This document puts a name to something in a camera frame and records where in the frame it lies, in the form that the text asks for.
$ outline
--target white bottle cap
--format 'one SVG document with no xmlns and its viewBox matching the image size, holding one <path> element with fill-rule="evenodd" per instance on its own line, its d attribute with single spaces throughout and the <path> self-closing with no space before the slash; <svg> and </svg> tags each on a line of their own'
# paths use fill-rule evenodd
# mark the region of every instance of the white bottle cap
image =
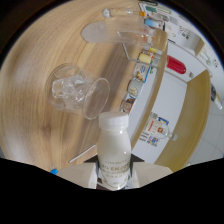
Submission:
<svg viewBox="0 0 224 224">
<path fill-rule="evenodd" d="M 99 115 L 99 126 L 102 129 L 126 129 L 128 124 L 129 116 L 124 112 L 104 112 Z"/>
</svg>

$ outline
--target floor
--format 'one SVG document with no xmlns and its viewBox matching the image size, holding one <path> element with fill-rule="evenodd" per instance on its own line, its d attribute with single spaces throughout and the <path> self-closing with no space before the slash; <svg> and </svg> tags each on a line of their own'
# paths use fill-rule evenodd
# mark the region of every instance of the floor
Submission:
<svg viewBox="0 0 224 224">
<path fill-rule="evenodd" d="M 189 165 L 221 159 L 224 156 L 224 108 L 218 110 L 211 101 L 208 122 Z"/>
</svg>

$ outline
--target shelf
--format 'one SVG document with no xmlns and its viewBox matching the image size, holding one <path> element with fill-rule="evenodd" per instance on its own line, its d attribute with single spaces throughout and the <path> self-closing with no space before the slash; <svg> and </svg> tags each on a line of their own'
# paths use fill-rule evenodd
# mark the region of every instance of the shelf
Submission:
<svg viewBox="0 0 224 224">
<path fill-rule="evenodd" d="M 155 164 L 169 167 L 173 172 L 186 166 L 204 132 L 210 101 L 210 75 L 205 70 L 187 83 L 183 108 L 173 131 L 178 139 L 169 140 Z"/>
</svg>

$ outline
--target wooden tabletop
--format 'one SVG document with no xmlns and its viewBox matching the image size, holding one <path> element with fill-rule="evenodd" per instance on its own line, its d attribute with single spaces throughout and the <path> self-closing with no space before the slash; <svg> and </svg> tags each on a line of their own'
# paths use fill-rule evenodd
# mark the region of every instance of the wooden tabletop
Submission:
<svg viewBox="0 0 224 224">
<path fill-rule="evenodd" d="M 47 79 L 63 63 L 107 78 L 111 91 L 103 111 L 119 111 L 135 63 L 121 44 L 91 44 L 81 36 L 87 24 L 105 19 L 101 12 L 107 7 L 139 10 L 132 0 L 71 1 L 34 22 L 9 52 L 0 71 L 0 145 L 7 159 L 50 171 L 67 167 L 96 144 L 98 118 L 57 111 L 47 102 Z M 95 154 L 90 150 L 74 163 Z"/>
</svg>

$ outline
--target white jar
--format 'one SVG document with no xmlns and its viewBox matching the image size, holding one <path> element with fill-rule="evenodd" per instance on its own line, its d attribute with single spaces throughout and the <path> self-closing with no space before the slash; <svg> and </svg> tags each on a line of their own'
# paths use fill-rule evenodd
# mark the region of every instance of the white jar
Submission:
<svg viewBox="0 0 224 224">
<path fill-rule="evenodd" d="M 123 112 L 99 115 L 101 133 L 97 144 L 102 184 L 120 190 L 127 184 L 131 159 L 131 142 L 127 133 L 129 116 Z"/>
</svg>

